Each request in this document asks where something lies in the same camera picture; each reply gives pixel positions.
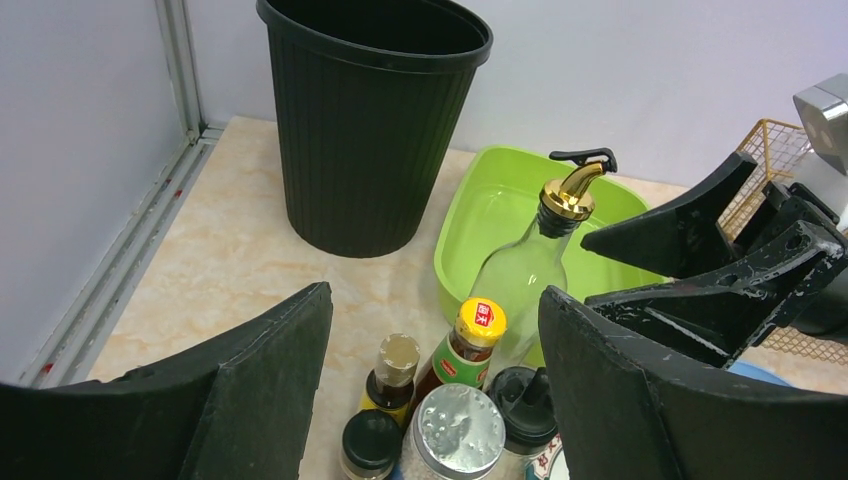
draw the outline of beige countertop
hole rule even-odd
[[[418,233],[401,250],[356,260],[304,242],[286,218],[276,124],[236,117],[168,230],[90,378],[104,381],[229,330],[326,280],[333,325],[301,478],[341,478],[339,436],[355,413],[380,341],[402,331],[429,355],[445,334],[432,260],[442,221],[474,154],[449,151]],[[684,187],[615,177],[649,204]],[[744,355],[796,386],[848,394],[845,367],[752,348]]]

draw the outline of spice jar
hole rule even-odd
[[[488,394],[503,416],[506,442],[486,480],[524,478],[527,466],[557,434],[547,370],[504,369],[495,376]]]
[[[359,408],[382,410],[405,426],[418,358],[418,343],[409,335],[393,333],[386,337],[380,344],[377,365],[365,380]]]
[[[387,478],[400,455],[402,440],[400,426],[388,413],[357,413],[342,433],[342,471],[350,480]]]
[[[504,424],[483,392],[463,384],[430,392],[412,416],[393,480],[476,480],[501,455]]]

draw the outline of wire basket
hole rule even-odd
[[[766,184],[772,181],[789,186],[812,147],[803,128],[764,118],[736,150],[751,154],[759,165],[719,217],[719,225],[730,239],[739,235],[765,201],[762,191]],[[792,327],[776,328],[761,346],[848,366],[848,346],[808,337]]]
[[[751,154],[759,165],[718,219],[727,238],[736,238],[760,208],[768,182],[787,186],[792,183],[794,171],[811,148],[801,127],[768,118],[754,125],[736,150]]]

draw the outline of silver jar lid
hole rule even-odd
[[[431,470],[457,480],[488,473],[506,441],[503,418],[483,392],[448,384],[430,392],[413,422],[415,446]]]

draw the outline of bottle cap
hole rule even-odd
[[[389,414],[363,410],[348,420],[342,433],[343,466],[361,476],[390,470],[400,457],[402,441],[400,427]]]
[[[602,161],[589,162],[595,157]],[[582,152],[551,152],[551,160],[572,161],[578,168],[565,179],[556,178],[545,183],[539,197],[552,212],[575,222],[588,219],[595,210],[595,200],[588,192],[593,180],[607,172],[616,172],[618,163],[612,150],[598,148]]]
[[[415,376],[419,357],[418,342],[414,338],[393,333],[380,344],[374,375],[386,385],[403,387]]]
[[[491,300],[472,297],[459,307],[456,329],[468,343],[492,347],[506,332],[506,313]]]
[[[545,367],[509,367],[492,381],[489,398],[506,427],[506,449],[528,455],[544,448],[557,433]]]
[[[501,456],[505,440],[492,400],[462,383],[442,385],[424,397],[410,429],[421,460],[438,478],[455,480],[483,478]]]

